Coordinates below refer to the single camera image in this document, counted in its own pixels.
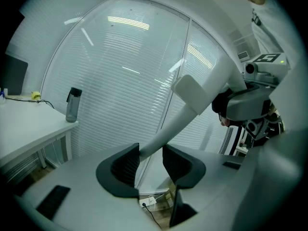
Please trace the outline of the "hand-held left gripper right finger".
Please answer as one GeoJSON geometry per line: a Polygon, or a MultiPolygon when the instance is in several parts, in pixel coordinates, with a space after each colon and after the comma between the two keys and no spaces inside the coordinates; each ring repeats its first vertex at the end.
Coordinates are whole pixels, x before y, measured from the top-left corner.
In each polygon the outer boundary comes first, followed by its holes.
{"type": "Polygon", "coordinates": [[[171,145],[163,146],[163,165],[176,187],[194,187],[205,175],[204,163],[171,145]]]}

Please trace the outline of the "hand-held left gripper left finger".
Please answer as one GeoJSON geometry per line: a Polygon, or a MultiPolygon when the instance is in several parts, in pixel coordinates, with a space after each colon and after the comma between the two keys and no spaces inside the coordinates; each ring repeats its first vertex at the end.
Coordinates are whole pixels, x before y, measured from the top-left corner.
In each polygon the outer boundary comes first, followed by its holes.
{"type": "Polygon", "coordinates": [[[139,164],[139,144],[134,143],[101,161],[96,169],[96,178],[115,197],[138,198],[135,176],[139,164]]]}

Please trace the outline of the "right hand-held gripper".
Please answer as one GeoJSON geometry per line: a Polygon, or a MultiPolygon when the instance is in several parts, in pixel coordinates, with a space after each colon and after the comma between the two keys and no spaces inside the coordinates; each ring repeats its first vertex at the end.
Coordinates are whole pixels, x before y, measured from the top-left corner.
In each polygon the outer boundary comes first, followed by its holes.
{"type": "Polygon", "coordinates": [[[219,93],[212,101],[212,111],[221,117],[241,122],[254,139],[271,138],[284,131],[270,94],[284,79],[289,64],[284,53],[261,54],[244,64],[242,73],[246,90],[219,93]]]}

